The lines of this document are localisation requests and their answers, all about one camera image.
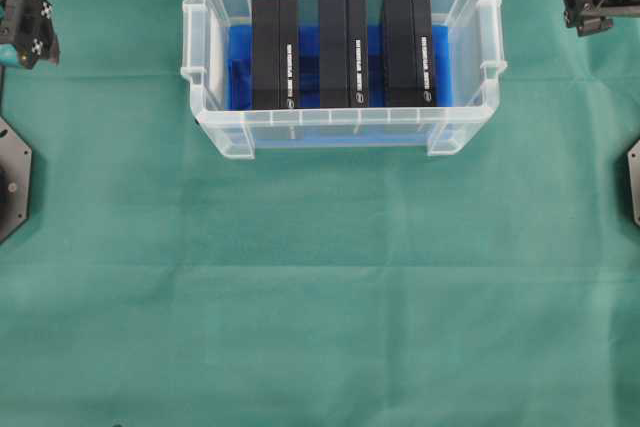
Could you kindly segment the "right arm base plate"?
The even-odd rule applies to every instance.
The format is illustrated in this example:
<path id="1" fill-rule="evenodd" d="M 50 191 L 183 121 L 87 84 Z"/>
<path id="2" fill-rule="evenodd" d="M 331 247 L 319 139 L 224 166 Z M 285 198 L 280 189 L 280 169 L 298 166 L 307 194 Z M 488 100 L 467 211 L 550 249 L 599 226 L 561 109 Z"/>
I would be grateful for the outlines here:
<path id="1" fill-rule="evenodd" d="M 629 185 L 632 201 L 633 221 L 640 226 L 640 140 L 637 140 L 627 152 Z"/>

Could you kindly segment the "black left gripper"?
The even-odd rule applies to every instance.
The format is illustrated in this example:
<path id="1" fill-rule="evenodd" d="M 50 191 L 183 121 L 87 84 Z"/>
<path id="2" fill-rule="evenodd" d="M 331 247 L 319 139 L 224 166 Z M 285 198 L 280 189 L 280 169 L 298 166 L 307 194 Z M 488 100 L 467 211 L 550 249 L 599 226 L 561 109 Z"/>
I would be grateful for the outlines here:
<path id="1" fill-rule="evenodd" d="M 60 48 L 48 0 L 1 0 L 1 65 L 32 69 L 59 63 Z"/>

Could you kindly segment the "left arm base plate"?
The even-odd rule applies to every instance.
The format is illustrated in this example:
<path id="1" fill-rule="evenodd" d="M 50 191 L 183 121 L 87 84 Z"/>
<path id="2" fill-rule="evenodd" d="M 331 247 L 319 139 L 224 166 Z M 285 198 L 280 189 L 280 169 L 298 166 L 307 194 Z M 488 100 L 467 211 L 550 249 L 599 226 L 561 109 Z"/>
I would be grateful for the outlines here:
<path id="1" fill-rule="evenodd" d="M 1 119 L 1 242 L 29 216 L 32 150 L 11 125 Z"/>

